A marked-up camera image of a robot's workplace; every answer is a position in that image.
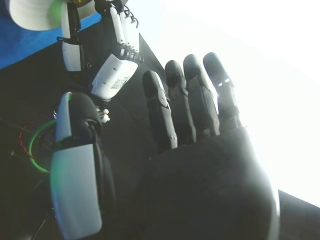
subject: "blue cloth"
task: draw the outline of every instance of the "blue cloth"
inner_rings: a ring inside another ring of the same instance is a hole
[[[83,19],[81,27],[85,29],[100,20],[101,16],[96,13]],[[61,28],[31,31],[18,26],[7,12],[4,1],[0,0],[0,69],[56,43],[58,36],[62,36]]]

